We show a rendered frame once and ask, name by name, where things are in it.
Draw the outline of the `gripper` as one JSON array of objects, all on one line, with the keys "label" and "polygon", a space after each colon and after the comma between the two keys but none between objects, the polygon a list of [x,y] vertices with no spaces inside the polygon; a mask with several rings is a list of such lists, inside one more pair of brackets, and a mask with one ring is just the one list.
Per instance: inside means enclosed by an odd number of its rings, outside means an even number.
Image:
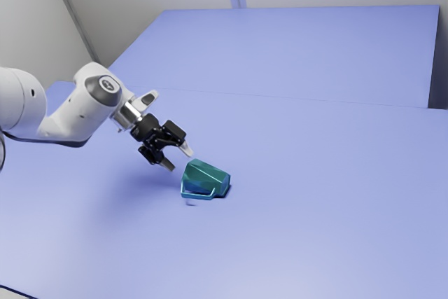
[{"label": "gripper", "polygon": [[163,125],[152,114],[146,114],[130,131],[132,137],[142,144],[138,152],[151,165],[159,165],[172,172],[174,164],[168,160],[162,150],[163,146],[175,146],[188,157],[193,156],[193,150],[186,141],[186,132],[172,120],[167,120]]}]

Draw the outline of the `teal faceted mug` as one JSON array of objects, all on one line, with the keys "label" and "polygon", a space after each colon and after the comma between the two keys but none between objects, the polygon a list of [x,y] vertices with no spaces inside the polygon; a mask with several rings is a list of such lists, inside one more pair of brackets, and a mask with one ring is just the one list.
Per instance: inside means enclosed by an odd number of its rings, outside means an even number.
[{"label": "teal faceted mug", "polygon": [[191,160],[181,179],[181,197],[196,200],[224,198],[230,189],[230,174],[199,159]]}]

